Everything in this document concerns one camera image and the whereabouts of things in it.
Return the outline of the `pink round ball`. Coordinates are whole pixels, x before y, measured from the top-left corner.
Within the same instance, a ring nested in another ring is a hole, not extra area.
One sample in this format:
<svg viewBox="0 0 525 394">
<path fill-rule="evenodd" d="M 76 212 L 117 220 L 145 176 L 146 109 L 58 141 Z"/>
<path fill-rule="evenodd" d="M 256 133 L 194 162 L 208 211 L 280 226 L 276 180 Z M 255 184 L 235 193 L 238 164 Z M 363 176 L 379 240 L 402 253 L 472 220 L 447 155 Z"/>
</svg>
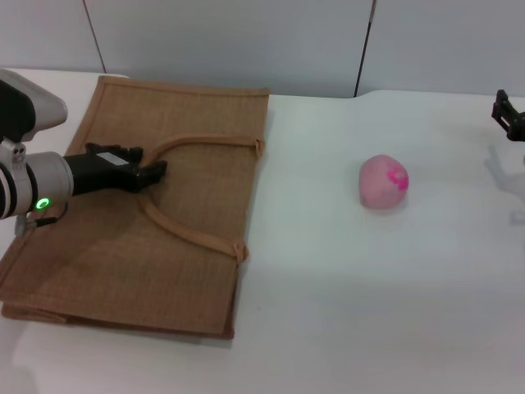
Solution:
<svg viewBox="0 0 525 394">
<path fill-rule="evenodd" d="M 358 192 L 365 208 L 390 210 L 402 204 L 409 190 L 406 168 L 391 156 L 369 158 L 359 169 Z"/>
</svg>

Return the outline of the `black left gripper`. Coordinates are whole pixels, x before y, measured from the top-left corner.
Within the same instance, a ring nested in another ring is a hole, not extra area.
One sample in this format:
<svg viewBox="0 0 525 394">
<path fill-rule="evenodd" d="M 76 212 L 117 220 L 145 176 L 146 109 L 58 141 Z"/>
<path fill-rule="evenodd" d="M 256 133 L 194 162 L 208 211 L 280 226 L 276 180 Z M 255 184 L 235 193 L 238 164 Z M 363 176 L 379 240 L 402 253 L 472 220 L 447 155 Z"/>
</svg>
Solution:
<svg viewBox="0 0 525 394">
<path fill-rule="evenodd" d="M 73 195 L 118 189 L 132 193 L 156 185 L 166 174 L 164 160 L 139 168 L 140 147 L 87 143 L 85 152 L 64 157 L 73 176 Z"/>
</svg>

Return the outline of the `brown jute handbag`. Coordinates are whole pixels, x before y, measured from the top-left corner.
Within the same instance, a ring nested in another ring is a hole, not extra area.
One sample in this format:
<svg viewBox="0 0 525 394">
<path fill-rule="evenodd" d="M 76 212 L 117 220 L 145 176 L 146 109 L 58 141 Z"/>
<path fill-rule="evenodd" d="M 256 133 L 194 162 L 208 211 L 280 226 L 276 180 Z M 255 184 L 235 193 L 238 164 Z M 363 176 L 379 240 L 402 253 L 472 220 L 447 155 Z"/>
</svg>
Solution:
<svg viewBox="0 0 525 394">
<path fill-rule="evenodd" d="M 167 163 L 138 194 L 71 200 L 0 261 L 5 318 L 230 339 L 267 89 L 98 79 L 70 153 L 141 147 Z"/>
</svg>

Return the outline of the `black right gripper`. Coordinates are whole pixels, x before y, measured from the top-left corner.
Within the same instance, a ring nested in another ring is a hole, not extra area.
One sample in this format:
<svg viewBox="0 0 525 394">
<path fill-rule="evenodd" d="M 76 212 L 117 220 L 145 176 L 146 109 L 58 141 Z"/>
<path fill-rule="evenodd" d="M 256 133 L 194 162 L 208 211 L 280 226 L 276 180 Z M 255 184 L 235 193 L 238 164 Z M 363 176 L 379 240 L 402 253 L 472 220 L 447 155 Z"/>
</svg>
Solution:
<svg viewBox="0 0 525 394">
<path fill-rule="evenodd" d="M 525 142 L 525 112 L 517 112 L 514 109 L 503 89 L 496 93 L 491 116 L 502 128 L 508 128 L 509 140 Z"/>
</svg>

